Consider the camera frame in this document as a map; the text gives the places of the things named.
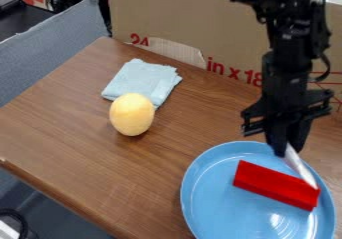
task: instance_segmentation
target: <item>blue plate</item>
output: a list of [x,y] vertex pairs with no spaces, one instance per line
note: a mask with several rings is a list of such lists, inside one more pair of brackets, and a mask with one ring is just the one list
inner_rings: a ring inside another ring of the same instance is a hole
[[312,212],[232,186],[239,160],[288,175],[296,173],[267,144],[231,142],[207,150],[192,162],[180,191],[183,215],[197,239],[330,239],[335,209],[328,189],[310,168],[322,189]]

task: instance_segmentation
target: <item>folded towel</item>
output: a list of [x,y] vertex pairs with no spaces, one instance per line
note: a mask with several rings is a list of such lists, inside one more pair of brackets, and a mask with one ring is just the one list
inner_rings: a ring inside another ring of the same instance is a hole
[[149,98],[157,108],[180,81],[181,77],[173,67],[148,64],[140,59],[132,59],[115,75],[101,96],[115,100],[125,93],[140,93]]

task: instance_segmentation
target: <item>lemon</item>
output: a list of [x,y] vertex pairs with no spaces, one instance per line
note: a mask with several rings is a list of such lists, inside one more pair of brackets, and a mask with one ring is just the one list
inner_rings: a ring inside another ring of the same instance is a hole
[[144,133],[152,124],[153,116],[153,104],[141,94],[127,93],[112,102],[109,120],[113,128],[127,136]]

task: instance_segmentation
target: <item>red block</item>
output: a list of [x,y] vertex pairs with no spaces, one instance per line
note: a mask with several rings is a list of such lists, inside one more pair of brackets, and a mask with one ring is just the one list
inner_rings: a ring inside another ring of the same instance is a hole
[[302,179],[243,160],[232,184],[307,211],[316,207],[320,189],[314,189]]

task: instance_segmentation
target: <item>cardboard box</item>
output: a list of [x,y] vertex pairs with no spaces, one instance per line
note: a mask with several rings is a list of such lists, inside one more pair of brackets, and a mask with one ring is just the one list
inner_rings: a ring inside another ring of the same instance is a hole
[[[228,0],[109,0],[109,5],[116,39],[260,85],[260,59],[268,51],[268,39],[250,6]],[[327,53],[332,74],[311,87],[335,90],[332,103],[342,111],[342,5],[330,4],[327,14],[334,32]],[[322,63],[315,64],[315,73],[324,71]]]

